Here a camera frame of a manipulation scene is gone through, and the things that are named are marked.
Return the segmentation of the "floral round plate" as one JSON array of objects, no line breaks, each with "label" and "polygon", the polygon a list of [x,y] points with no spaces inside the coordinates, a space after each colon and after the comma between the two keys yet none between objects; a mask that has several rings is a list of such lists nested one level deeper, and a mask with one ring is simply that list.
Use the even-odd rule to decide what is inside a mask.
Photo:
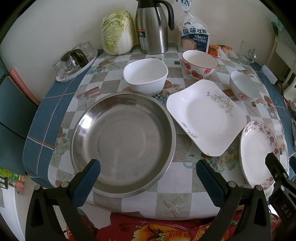
[{"label": "floral round plate", "polygon": [[267,154],[274,153],[280,158],[278,142],[271,129],[264,123],[252,120],[242,131],[240,139],[240,165],[247,183],[269,189],[274,178],[265,164]]}]

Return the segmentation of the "large stainless steel basin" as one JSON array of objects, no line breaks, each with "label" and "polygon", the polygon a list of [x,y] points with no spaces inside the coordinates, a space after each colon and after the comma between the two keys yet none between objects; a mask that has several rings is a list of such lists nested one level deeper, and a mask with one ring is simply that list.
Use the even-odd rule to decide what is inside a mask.
[{"label": "large stainless steel basin", "polygon": [[82,114],[73,131],[70,155],[82,171],[100,162],[96,193],[131,197],[154,185],[169,168],[176,148],[176,130],[166,108],[148,95],[108,95]]}]

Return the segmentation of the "red strawberry rimmed bowl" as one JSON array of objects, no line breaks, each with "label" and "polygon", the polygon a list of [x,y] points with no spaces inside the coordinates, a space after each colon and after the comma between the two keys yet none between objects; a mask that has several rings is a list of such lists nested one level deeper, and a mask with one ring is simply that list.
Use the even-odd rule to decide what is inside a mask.
[{"label": "red strawberry rimmed bowl", "polygon": [[218,67],[218,62],[214,57],[198,50],[183,52],[182,60],[186,74],[195,80],[206,79]]}]

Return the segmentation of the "white square bowl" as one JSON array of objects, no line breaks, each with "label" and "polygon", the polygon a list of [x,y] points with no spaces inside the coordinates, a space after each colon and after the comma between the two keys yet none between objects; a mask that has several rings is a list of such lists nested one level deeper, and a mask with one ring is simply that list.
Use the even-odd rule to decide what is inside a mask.
[{"label": "white square bowl", "polygon": [[163,61],[147,58],[126,65],[123,78],[133,91],[152,96],[162,92],[168,73]]}]

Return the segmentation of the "white square patterned plate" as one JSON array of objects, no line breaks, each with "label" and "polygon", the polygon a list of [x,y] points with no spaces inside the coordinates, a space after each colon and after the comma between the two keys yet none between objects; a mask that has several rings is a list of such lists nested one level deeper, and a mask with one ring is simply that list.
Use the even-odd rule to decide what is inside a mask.
[{"label": "white square patterned plate", "polygon": [[171,94],[166,108],[207,156],[221,156],[246,126],[245,112],[214,82],[199,80]]}]

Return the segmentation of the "small white round bowl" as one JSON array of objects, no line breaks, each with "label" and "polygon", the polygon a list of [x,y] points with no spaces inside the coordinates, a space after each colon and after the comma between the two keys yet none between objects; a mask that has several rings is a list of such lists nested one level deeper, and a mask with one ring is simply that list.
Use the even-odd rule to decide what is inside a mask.
[{"label": "small white round bowl", "polygon": [[260,97],[255,83],[246,74],[239,71],[230,73],[230,88],[234,96],[243,102],[253,102]]}]

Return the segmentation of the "white power bank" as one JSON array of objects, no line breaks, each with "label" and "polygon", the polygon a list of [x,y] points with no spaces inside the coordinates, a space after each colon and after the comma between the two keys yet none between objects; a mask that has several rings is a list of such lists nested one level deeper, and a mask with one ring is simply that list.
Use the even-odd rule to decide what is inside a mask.
[{"label": "white power bank", "polygon": [[277,83],[278,79],[266,65],[262,66],[261,71],[268,78],[271,84],[275,85]]}]

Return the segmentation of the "white shelf rack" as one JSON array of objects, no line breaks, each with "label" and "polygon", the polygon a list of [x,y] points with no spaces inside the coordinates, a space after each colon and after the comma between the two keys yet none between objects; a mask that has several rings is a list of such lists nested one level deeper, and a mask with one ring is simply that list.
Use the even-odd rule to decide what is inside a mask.
[{"label": "white shelf rack", "polygon": [[271,20],[275,34],[267,66],[278,78],[287,96],[295,96],[295,42],[279,19]]}]

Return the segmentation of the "checkered blue tablecloth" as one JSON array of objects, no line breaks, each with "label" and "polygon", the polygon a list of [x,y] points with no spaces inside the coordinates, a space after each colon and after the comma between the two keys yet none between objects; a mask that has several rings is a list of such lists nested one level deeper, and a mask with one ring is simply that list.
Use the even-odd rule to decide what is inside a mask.
[{"label": "checkered blue tablecloth", "polygon": [[[138,48],[121,56],[100,51],[91,68],[70,81],[53,83],[37,110],[23,151],[23,164],[33,181],[51,188],[73,178],[76,172],[71,163],[70,140],[77,121],[102,97],[127,91],[124,67],[144,58],[145,54]],[[268,125],[279,144],[280,160],[288,168],[288,159],[295,151],[290,115],[280,92],[262,73],[259,63],[247,65],[222,55],[210,80],[225,95],[231,94],[228,82],[229,74],[234,70],[246,71],[261,95],[254,103],[237,102],[237,105],[245,112],[248,121],[261,121]],[[149,218],[188,219],[216,214],[218,208],[206,194],[195,171],[196,162],[205,155],[179,125],[175,128],[175,155],[157,183],[128,198],[108,198],[92,191],[87,202],[109,211],[141,214]]]}]

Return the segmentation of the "orange snack packet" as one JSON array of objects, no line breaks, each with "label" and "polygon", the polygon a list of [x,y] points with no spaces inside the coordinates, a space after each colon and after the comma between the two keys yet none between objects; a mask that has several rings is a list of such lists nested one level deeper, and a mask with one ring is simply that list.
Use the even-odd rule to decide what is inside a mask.
[{"label": "orange snack packet", "polygon": [[210,45],[208,48],[208,54],[212,57],[219,58],[221,47],[218,45]]},{"label": "orange snack packet", "polygon": [[219,47],[228,58],[238,59],[238,56],[236,55],[235,51],[231,47],[226,45],[219,45]]}]

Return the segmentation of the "white tray with glasses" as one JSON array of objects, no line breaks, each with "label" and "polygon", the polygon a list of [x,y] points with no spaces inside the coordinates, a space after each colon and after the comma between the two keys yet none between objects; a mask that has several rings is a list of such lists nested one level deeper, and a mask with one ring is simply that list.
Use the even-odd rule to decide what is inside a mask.
[{"label": "white tray with glasses", "polygon": [[56,81],[67,82],[90,67],[97,58],[98,51],[94,49],[90,41],[77,44],[61,55],[54,64]]}]

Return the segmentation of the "dark lidded glass teapot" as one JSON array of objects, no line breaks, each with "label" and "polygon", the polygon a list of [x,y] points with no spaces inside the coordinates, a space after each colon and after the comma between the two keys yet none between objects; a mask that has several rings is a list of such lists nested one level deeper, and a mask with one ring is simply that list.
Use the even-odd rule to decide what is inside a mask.
[{"label": "dark lidded glass teapot", "polygon": [[68,72],[74,71],[78,67],[83,68],[88,64],[87,57],[80,49],[68,51],[60,59]]}]

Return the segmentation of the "toast bread bag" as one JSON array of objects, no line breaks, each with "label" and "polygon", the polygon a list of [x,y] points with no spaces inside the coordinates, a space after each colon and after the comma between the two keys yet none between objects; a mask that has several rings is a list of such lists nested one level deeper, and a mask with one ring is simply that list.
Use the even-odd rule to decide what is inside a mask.
[{"label": "toast bread bag", "polygon": [[209,48],[209,32],[206,25],[190,13],[192,1],[177,1],[184,11],[178,26],[178,49],[180,52],[198,50],[207,53]]}]

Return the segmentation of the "napa cabbage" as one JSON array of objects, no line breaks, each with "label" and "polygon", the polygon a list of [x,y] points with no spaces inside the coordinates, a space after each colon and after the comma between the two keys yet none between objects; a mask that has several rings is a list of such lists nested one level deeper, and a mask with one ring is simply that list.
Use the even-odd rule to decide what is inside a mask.
[{"label": "napa cabbage", "polygon": [[132,15],[126,10],[114,11],[102,20],[103,50],[109,55],[123,55],[136,45]]}]

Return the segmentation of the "stainless steel thermos jug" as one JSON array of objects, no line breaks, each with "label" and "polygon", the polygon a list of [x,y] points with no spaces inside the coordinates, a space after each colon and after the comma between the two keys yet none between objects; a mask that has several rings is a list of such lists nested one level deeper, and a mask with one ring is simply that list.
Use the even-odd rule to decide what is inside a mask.
[{"label": "stainless steel thermos jug", "polygon": [[140,51],[148,55],[168,51],[168,30],[174,30],[175,18],[168,1],[138,1],[135,25]]}]

